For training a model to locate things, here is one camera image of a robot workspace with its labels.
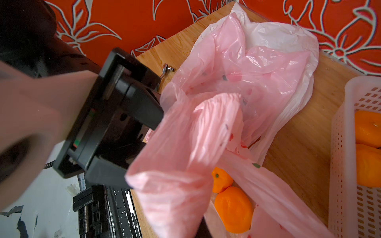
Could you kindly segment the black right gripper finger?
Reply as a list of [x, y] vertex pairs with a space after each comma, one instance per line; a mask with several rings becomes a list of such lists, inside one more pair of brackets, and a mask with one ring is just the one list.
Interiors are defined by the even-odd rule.
[[199, 225], [195, 238], [212, 238], [212, 235], [207, 227], [207, 224], [204, 218], [202, 219]]

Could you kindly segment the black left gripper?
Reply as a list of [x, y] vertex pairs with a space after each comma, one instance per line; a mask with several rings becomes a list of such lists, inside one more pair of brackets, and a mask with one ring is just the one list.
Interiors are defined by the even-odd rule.
[[160, 77], [120, 48], [108, 55], [55, 162], [63, 178], [84, 173], [92, 184], [128, 188], [125, 174], [164, 112]]

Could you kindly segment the pink plastic bag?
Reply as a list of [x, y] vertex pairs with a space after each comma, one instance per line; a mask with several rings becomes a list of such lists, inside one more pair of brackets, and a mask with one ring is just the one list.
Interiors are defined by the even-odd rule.
[[209, 25], [191, 51], [201, 60], [187, 91], [241, 95], [243, 145], [262, 164], [278, 131], [308, 103], [318, 41], [301, 27], [254, 22], [238, 5]]
[[215, 237], [225, 237], [210, 199], [220, 167], [257, 204], [251, 237], [332, 237], [287, 183], [253, 161], [241, 139], [241, 95], [187, 91], [199, 65], [190, 53], [165, 87], [164, 118], [126, 174], [157, 236], [193, 238], [204, 218]]

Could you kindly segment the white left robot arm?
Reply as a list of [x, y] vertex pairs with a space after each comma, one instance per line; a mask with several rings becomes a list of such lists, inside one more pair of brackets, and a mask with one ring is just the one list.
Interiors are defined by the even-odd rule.
[[38, 82], [68, 76], [64, 102], [79, 88], [75, 76], [95, 73], [53, 167], [65, 179], [84, 174], [91, 184], [127, 188], [125, 174], [145, 146], [143, 129], [163, 118], [160, 77], [120, 48], [97, 66], [55, 35], [56, 24], [44, 1], [1, 1], [1, 61]]

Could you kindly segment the white plastic perforated basket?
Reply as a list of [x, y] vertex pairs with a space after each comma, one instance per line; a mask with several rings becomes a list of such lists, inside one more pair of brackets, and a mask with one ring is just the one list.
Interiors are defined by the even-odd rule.
[[381, 190], [357, 184], [355, 113], [381, 111], [381, 79], [358, 76], [331, 121], [328, 228], [336, 238], [381, 236]]

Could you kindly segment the orange mandarin back top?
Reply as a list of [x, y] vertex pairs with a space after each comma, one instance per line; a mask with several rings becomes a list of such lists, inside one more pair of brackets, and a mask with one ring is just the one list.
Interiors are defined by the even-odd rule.
[[355, 113], [355, 139], [357, 144], [381, 147], [381, 114], [358, 111]]

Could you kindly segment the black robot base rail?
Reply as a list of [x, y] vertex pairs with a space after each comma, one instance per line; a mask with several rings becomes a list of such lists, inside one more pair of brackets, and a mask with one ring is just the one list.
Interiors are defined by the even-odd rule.
[[80, 193], [73, 198], [81, 238], [141, 238], [131, 190], [90, 185], [77, 176]]

